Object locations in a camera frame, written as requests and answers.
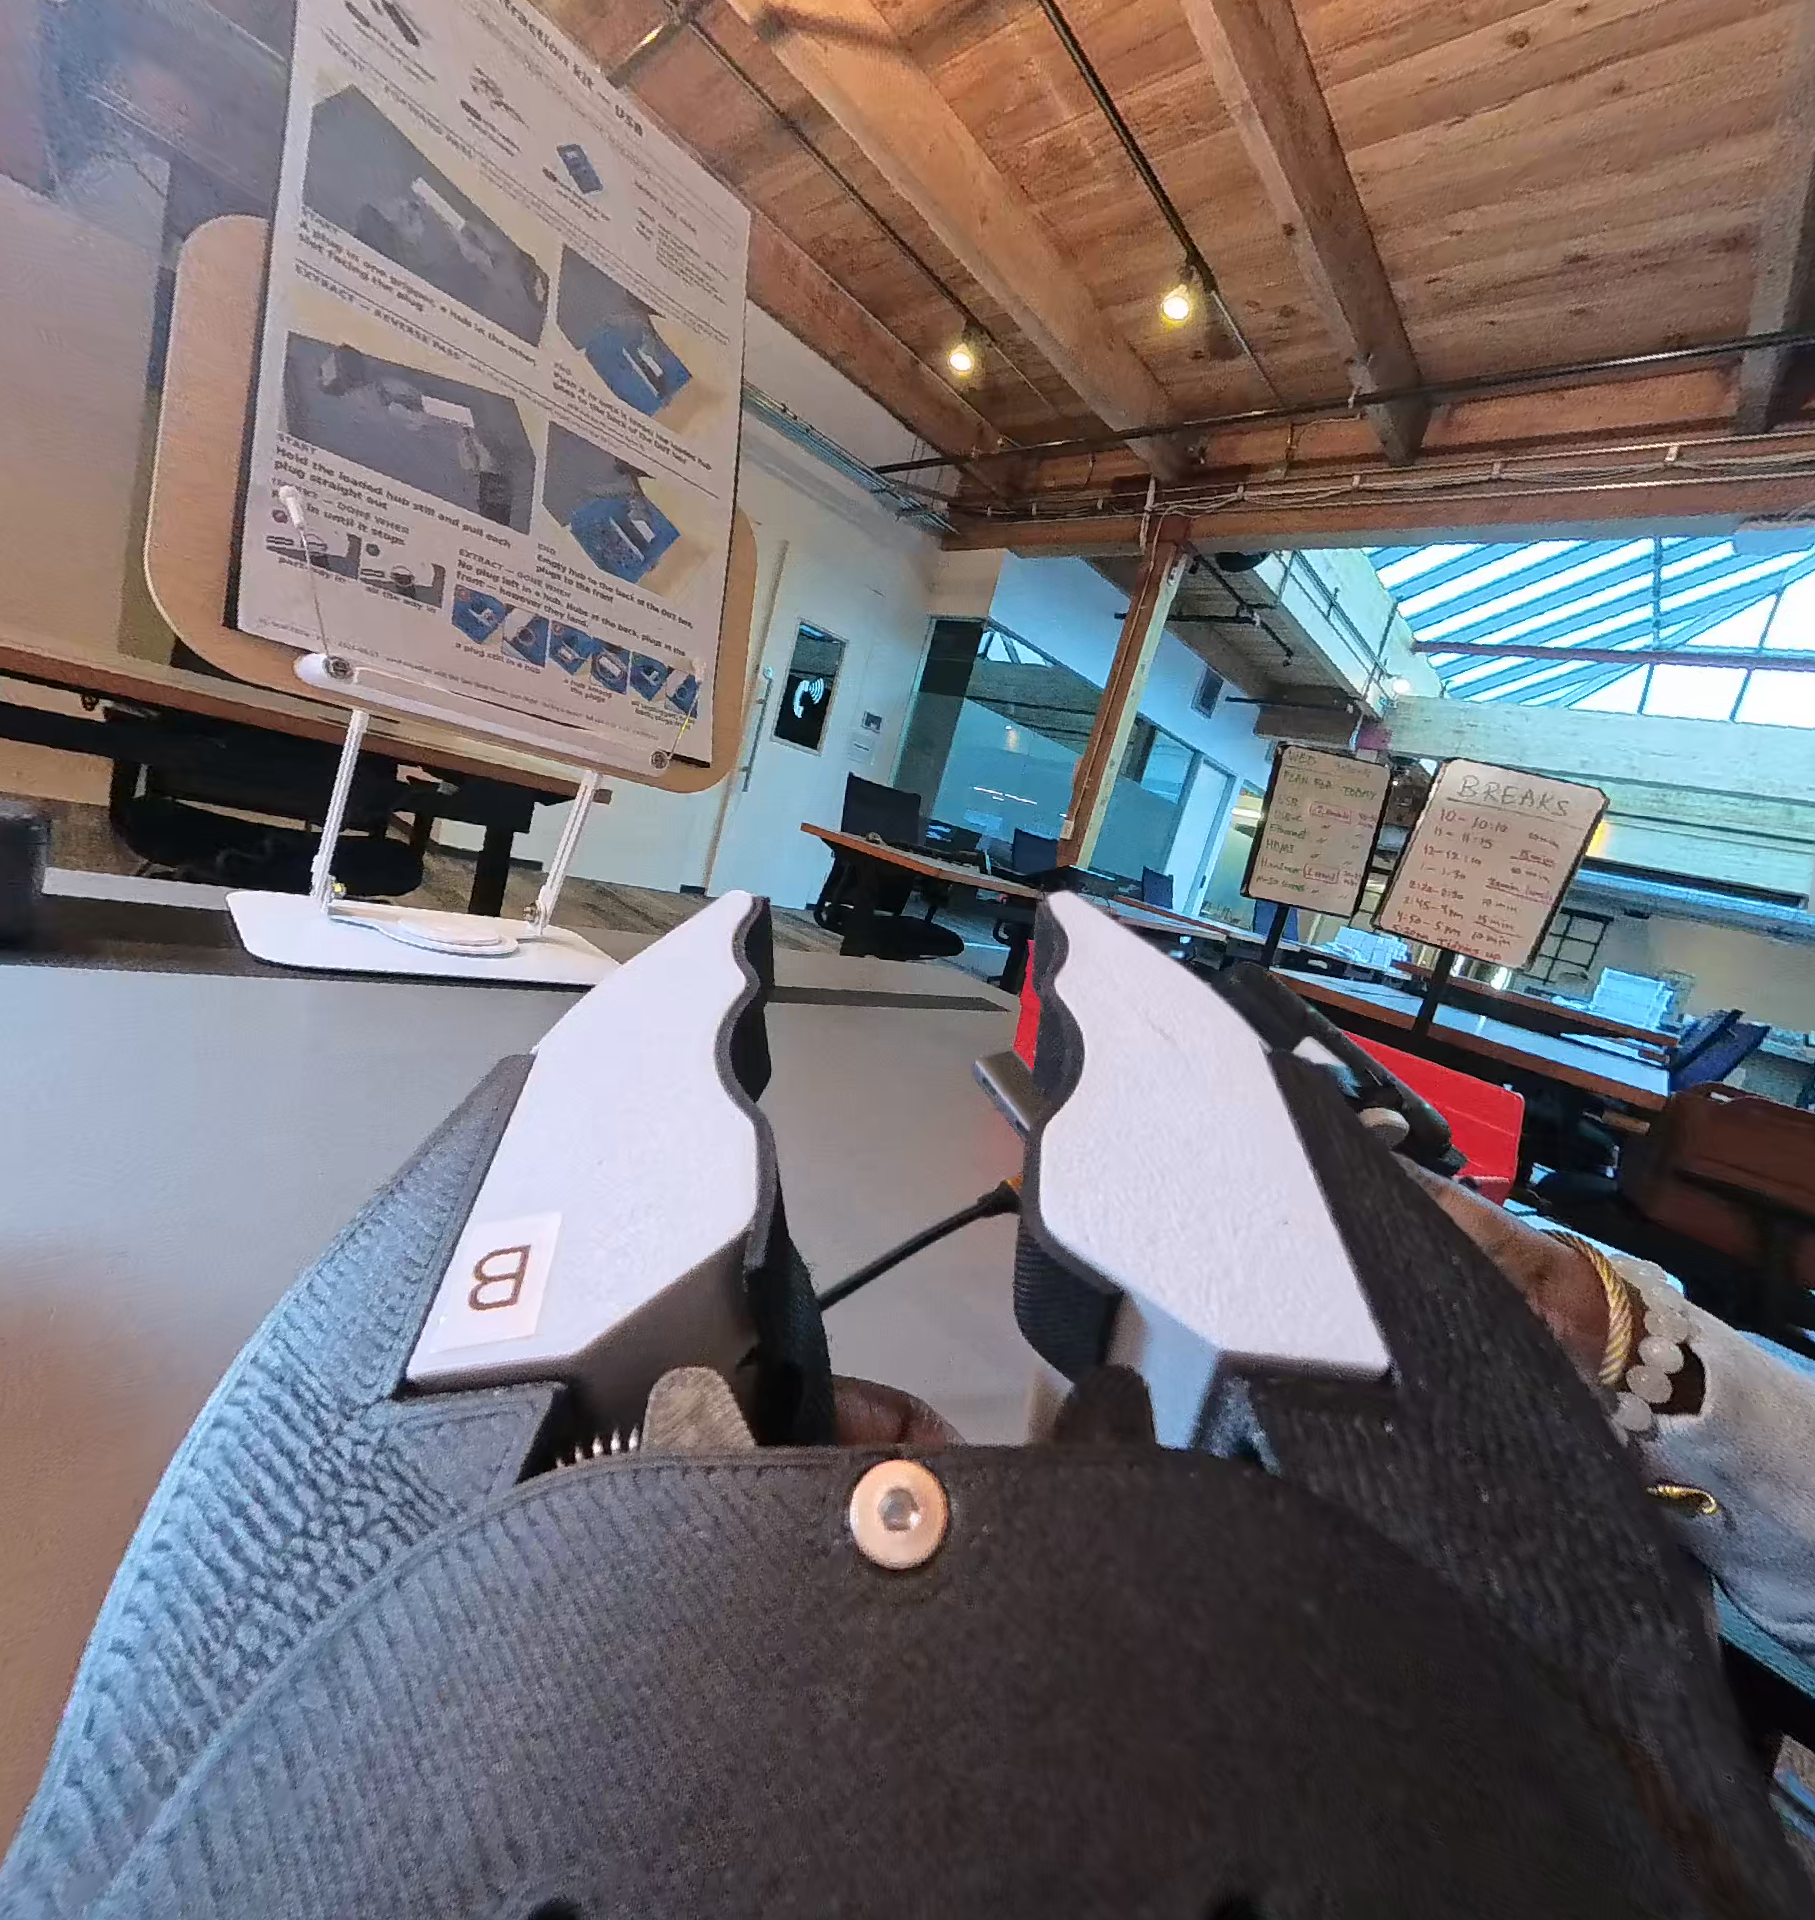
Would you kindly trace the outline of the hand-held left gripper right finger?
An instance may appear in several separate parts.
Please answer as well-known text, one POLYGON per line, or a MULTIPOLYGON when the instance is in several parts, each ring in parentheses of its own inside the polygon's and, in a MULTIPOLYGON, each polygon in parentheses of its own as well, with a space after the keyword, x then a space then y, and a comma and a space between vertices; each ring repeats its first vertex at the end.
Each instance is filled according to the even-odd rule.
POLYGON ((1147 1385, 1192 1448, 1233 1377, 1340 1388, 1392 1351, 1271 1054, 1228 1003, 1094 902, 1034 928, 1034 1120, 1016 1319, 1060 1381, 1147 1385))

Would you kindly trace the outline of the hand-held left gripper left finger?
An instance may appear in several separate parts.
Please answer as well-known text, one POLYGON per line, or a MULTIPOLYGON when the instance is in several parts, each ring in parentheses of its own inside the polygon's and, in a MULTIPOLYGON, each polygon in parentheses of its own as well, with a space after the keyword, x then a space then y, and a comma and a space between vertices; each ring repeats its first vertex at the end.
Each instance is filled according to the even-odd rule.
POLYGON ((733 891, 536 1045, 408 1388, 654 1388, 768 1356, 752 1274, 776 1213, 768 899, 733 891))

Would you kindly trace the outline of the red plastic bin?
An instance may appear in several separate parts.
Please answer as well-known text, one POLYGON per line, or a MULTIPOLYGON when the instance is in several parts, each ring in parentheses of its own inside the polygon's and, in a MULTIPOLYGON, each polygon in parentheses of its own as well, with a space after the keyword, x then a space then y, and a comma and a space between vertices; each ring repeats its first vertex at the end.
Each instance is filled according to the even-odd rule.
MULTIPOLYGON (((1303 1223, 1311 1184, 1289 1093, 1310 1097, 1305 1118, 1334 1141, 1389 1151, 1324 1070, 1271 1054, 1219 983, 1209 1000, 1177 974, 1177 964, 1130 945, 1125 926, 1087 902, 1057 898, 1035 915, 1022 996, 1034 1005, 1031 1049, 1013 1050, 1044 1103, 1022 1141, 1030 1220, 1062 1245, 1091 1228, 1103 1208, 1141 1225, 1153 1208, 1219 1199, 1239 1182, 1303 1223)), ((1452 1182, 1504 1202, 1518 1174, 1518 1094, 1452 1070, 1435 1084, 1435 1064, 1406 1057, 1395 1068, 1357 1045, 1447 1120, 1466 1157, 1452 1182)))

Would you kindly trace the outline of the black cable orange plugs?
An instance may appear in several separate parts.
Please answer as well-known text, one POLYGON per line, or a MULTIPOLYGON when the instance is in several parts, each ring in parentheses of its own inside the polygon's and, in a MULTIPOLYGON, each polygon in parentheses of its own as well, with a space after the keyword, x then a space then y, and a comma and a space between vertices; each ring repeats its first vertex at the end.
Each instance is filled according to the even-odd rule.
POLYGON ((963 1234, 976 1223, 986 1223, 991 1220, 1001 1220, 1001 1217, 1018 1213, 1020 1190, 1022 1190, 1022 1182, 1018 1176, 1010 1176, 997 1182, 976 1200, 969 1202, 967 1208, 953 1213, 948 1213, 945 1217, 937 1220, 928 1228, 919 1231, 903 1242, 873 1258, 873 1262, 865 1263, 863 1268, 857 1268, 844 1281, 836 1281, 834 1285, 818 1291, 820 1309, 827 1313, 832 1307, 847 1303, 850 1299, 866 1291, 873 1282, 884 1278, 887 1274, 899 1269, 907 1262, 928 1254, 932 1250, 948 1242, 957 1234, 963 1234))

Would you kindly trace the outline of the person's right hand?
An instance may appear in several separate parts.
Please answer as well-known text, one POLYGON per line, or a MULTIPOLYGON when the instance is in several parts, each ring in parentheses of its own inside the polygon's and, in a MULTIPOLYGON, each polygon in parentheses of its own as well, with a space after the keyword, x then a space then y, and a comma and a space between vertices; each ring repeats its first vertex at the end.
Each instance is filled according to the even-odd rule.
POLYGON ((1606 1303, 1586 1260, 1466 1184, 1444 1180, 1421 1166, 1403 1163, 1402 1169, 1514 1282, 1537 1321, 1598 1388, 1606 1303))

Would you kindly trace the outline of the person's left hand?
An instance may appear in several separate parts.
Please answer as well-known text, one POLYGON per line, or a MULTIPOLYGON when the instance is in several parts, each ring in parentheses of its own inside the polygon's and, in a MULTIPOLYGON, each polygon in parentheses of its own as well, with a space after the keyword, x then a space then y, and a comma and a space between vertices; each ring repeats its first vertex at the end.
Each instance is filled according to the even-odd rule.
POLYGON ((834 1446, 845 1450, 910 1450, 916 1453, 964 1444, 961 1431, 916 1395, 859 1377, 832 1379, 834 1446))

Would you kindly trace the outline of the narrow handwritten whiteboard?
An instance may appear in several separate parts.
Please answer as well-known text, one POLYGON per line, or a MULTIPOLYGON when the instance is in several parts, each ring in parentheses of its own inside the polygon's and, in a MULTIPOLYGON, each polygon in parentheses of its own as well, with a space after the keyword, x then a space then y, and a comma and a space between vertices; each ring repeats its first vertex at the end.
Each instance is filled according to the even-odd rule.
POLYGON ((1386 759, 1278 744, 1242 896, 1352 921, 1363 899, 1392 783, 1386 759))

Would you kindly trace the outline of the white document stand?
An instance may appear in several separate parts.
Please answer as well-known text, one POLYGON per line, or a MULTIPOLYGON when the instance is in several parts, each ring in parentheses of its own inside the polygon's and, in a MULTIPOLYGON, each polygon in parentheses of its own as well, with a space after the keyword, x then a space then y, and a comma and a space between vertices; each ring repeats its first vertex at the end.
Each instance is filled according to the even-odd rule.
POLYGON ((304 898, 230 891, 228 915, 251 959, 304 972, 366 972, 483 982, 508 988, 592 989, 617 971, 602 948, 557 924, 558 898, 606 771, 643 787, 704 790, 726 777, 716 762, 680 772, 680 743, 643 743, 609 719, 571 719, 527 710, 504 691, 464 684, 408 663, 390 663, 332 646, 317 582, 310 582, 320 648, 295 663, 302 684, 348 714, 318 849, 304 898), (554 758, 576 772, 554 851, 536 902, 519 919, 481 913, 435 913, 348 899, 335 878, 335 851, 368 723, 374 716, 422 717, 450 732, 481 735, 554 758))

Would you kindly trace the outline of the gold bangle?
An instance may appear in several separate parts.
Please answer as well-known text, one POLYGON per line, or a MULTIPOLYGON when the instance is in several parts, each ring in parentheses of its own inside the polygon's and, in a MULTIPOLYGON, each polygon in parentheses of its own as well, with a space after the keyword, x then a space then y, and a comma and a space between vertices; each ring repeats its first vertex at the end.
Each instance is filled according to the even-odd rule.
POLYGON ((1570 1231, 1548 1228, 1545 1236, 1581 1255, 1596 1278, 1606 1303, 1606 1339, 1601 1351, 1596 1385, 1617 1395, 1625 1391, 1630 1372, 1640 1367, 1645 1313, 1637 1291, 1619 1273, 1612 1258, 1592 1240, 1570 1231))

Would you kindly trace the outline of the wooden edged office desk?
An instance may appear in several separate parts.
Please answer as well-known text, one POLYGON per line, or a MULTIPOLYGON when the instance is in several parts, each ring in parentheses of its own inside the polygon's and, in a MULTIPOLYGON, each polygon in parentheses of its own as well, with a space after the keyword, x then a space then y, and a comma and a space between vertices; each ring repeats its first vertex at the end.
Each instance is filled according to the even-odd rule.
POLYGON ((1259 955, 1254 935, 1239 926, 1141 899, 1118 880, 1079 869, 1015 874, 976 851, 907 849, 875 834, 811 823, 802 833, 830 851, 825 893, 813 913, 827 932, 841 938, 841 955, 850 959, 958 959, 964 939, 952 926, 937 917, 905 915, 903 906, 916 896, 934 898, 937 908, 953 896, 973 896, 990 922, 1009 932, 1001 948, 1001 980, 1010 992, 1025 978, 1039 899, 1055 893, 1091 899, 1162 948, 1187 956, 1208 953, 1204 964, 1214 969, 1259 955))

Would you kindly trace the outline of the brown leather bag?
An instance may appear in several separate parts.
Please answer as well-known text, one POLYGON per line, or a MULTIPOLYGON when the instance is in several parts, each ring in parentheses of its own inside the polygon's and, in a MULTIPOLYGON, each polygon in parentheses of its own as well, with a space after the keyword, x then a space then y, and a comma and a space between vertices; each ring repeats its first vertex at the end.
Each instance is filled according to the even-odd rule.
POLYGON ((1726 1084, 1673 1094, 1619 1154, 1645 1222, 1815 1292, 1815 1116, 1726 1084))

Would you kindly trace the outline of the black office chair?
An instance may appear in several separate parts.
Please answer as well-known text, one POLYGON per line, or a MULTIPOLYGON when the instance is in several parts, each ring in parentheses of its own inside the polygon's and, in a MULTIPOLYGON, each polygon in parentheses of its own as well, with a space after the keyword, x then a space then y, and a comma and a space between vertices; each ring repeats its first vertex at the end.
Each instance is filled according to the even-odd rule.
MULTIPOLYGON (((841 833, 859 841, 879 841, 899 851, 924 851, 921 797, 914 790, 887 787, 850 775, 841 833)), ((873 953, 895 960, 945 960, 964 955, 964 938, 926 917, 910 913, 921 876, 894 867, 859 862, 845 851, 830 851, 823 898, 809 908, 823 932, 845 935, 865 876, 873 876, 873 953)))
POLYGON ((341 748, 195 714, 108 710, 110 823, 149 876, 304 896, 341 748))

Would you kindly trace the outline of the black phone sign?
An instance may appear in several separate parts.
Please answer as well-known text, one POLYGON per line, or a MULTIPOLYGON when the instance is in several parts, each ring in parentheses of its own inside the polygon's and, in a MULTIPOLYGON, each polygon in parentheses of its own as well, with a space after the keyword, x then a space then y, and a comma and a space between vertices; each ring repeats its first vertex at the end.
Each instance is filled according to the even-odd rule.
POLYGON ((776 688, 772 739, 807 753, 825 750, 825 735, 844 669, 847 643, 809 621, 799 621, 791 658, 776 688))

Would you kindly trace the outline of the printed instruction sheet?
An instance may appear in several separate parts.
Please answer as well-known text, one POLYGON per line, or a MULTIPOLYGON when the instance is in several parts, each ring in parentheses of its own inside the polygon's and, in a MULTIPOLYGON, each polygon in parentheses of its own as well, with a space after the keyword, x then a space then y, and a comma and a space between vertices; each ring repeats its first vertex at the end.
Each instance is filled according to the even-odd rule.
POLYGON ((752 210, 532 5, 297 5, 237 623, 717 756, 752 210))

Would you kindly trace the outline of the wooden post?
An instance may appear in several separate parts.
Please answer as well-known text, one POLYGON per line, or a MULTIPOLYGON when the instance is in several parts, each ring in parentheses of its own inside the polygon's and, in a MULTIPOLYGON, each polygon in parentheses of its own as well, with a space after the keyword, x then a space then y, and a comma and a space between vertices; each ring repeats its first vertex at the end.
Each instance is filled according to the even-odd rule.
POLYGON ((1154 654, 1191 562, 1191 522, 1162 516, 1135 572, 1103 699, 1079 756, 1060 830, 1060 857, 1068 867, 1087 867, 1098 845, 1154 654))

